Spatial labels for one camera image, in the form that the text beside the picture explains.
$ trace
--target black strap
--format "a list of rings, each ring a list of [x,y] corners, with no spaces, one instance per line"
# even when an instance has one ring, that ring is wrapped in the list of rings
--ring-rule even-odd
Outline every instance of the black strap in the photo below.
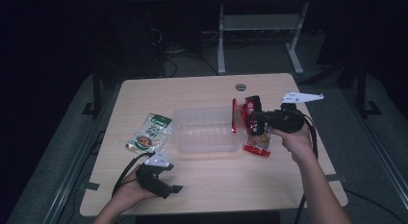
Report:
[[[309,131],[310,131],[310,135],[312,137],[312,149],[313,149],[313,153],[316,156],[316,159],[319,158],[319,151],[318,151],[318,133],[316,131],[316,127],[315,124],[313,123],[312,119],[307,116],[305,116],[305,122],[307,124],[307,126],[309,127]]]
[[[129,164],[126,166],[126,168],[123,170],[122,174],[120,174],[120,177],[117,179],[114,191],[112,192],[112,196],[117,192],[117,190],[122,186],[123,179],[126,177],[126,174],[129,172],[129,170],[132,168],[132,166],[141,158],[144,156],[152,157],[154,153],[143,153],[140,154],[139,156],[135,157],[132,159]]]
[[[302,199],[300,200],[299,208],[297,209],[296,219],[294,220],[295,224],[299,223],[300,221],[300,216],[302,215],[302,211],[305,206],[305,202],[306,202],[306,197],[305,197],[305,194],[303,193]]]

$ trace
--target small round object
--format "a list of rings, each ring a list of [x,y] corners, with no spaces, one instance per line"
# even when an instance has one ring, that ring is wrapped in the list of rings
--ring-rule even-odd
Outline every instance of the small round object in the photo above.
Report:
[[[238,91],[245,91],[246,90],[246,85],[241,84],[241,83],[236,84],[235,89],[238,90]]]

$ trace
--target plastic tray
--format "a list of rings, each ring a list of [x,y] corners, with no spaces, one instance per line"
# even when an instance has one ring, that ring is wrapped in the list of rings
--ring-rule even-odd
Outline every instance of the plastic tray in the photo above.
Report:
[[[232,108],[178,109],[173,115],[172,138],[181,153],[233,152],[245,134],[232,133]]]

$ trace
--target right hand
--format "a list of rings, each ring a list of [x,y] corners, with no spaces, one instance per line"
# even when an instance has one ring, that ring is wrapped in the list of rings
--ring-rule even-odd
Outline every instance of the right hand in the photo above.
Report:
[[[309,127],[306,124],[304,124],[299,131],[291,134],[275,129],[270,129],[269,132],[282,138],[282,145],[292,153],[292,159],[296,163],[310,158],[316,158],[312,150]]]

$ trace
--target forearm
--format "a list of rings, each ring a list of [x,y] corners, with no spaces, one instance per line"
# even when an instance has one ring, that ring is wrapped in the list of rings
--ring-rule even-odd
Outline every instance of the forearm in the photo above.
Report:
[[[119,215],[120,211],[115,208],[113,201],[110,201],[96,216],[92,224],[114,224]]]
[[[351,223],[316,158],[298,164],[312,223]]]

